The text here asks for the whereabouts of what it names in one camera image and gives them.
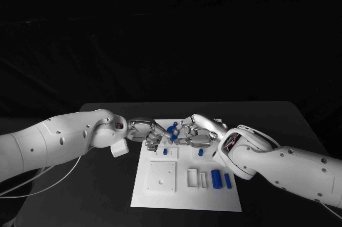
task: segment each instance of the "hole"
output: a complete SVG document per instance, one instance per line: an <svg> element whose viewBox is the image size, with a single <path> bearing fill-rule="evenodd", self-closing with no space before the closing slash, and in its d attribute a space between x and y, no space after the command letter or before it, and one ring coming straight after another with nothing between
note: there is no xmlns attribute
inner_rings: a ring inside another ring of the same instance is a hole
<svg viewBox="0 0 342 227"><path fill-rule="evenodd" d="M63 137L60 137L59 143L60 143L60 145L63 145L63 143L64 143L64 138Z"/></svg>

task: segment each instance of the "blue object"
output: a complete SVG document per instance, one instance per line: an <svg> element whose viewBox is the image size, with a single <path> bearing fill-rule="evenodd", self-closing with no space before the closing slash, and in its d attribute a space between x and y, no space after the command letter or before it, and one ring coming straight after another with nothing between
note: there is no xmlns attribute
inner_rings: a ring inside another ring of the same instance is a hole
<svg viewBox="0 0 342 227"><path fill-rule="evenodd" d="M226 188L230 189L229 175L227 174L224 174L224 179L226 179Z"/></svg>
<svg viewBox="0 0 342 227"><path fill-rule="evenodd" d="M222 180L220 180L220 173L219 170L211 170L211 187L213 189L220 189L222 186Z"/></svg>
<svg viewBox="0 0 342 227"><path fill-rule="evenodd" d="M177 138L177 136L174 136L173 135L173 131L174 131L174 129L175 129L175 126L177 126L177 123L175 122L173 122L173 126L170 126L168 128L167 128L167 132L171 134L171 138L170 138L170 141L173 142L174 140L175 140L175 138Z"/></svg>

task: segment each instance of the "table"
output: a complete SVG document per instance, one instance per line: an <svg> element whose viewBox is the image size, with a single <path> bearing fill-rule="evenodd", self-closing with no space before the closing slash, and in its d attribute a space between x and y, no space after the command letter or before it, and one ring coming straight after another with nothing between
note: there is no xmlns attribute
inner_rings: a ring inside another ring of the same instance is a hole
<svg viewBox="0 0 342 227"><path fill-rule="evenodd" d="M304 118L289 102L87 103L79 111L106 109L126 119L178 119L204 114L229 128L246 125L279 145L327 155ZM17 227L181 227L181 226L340 226L324 207L275 188L256 174L235 177L242 213L129 207L141 143L126 141L128 154L113 158L108 148L90 149L66 179L27 198ZM50 186L74 160L40 176L31 192Z"/></svg>

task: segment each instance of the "blue cylinder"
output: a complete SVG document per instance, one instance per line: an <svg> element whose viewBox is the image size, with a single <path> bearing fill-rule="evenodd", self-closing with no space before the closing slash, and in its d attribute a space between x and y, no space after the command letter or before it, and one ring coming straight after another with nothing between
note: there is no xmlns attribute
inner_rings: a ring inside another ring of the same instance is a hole
<svg viewBox="0 0 342 227"><path fill-rule="evenodd" d="M224 179L226 179L226 188L230 189L229 174L224 174Z"/></svg>
<svg viewBox="0 0 342 227"><path fill-rule="evenodd" d="M220 180L220 173L219 170L211 170L211 187L213 189L220 189L222 186L222 180Z"/></svg>

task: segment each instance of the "robotic hand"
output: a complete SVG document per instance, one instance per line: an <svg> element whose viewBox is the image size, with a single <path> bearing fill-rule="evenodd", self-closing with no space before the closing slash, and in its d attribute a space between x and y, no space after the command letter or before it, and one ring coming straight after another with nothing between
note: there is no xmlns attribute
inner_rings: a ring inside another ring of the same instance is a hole
<svg viewBox="0 0 342 227"><path fill-rule="evenodd" d="M171 134L154 120L125 121L108 110L54 116L0 136L0 182L28 170L70 161L93 147L109 146L118 157L128 152L123 138L147 140L147 149L155 151L162 136L170 138Z"/></svg>
<svg viewBox="0 0 342 227"><path fill-rule="evenodd" d="M217 142L213 160L249 180L258 172L268 182L295 195L342 208L342 161L278 143L255 129L239 125L227 129L216 119L194 114L180 121L173 132L184 129L186 138L173 142L207 148ZM209 135L197 135L197 130ZM265 137L276 146L271 147Z"/></svg>

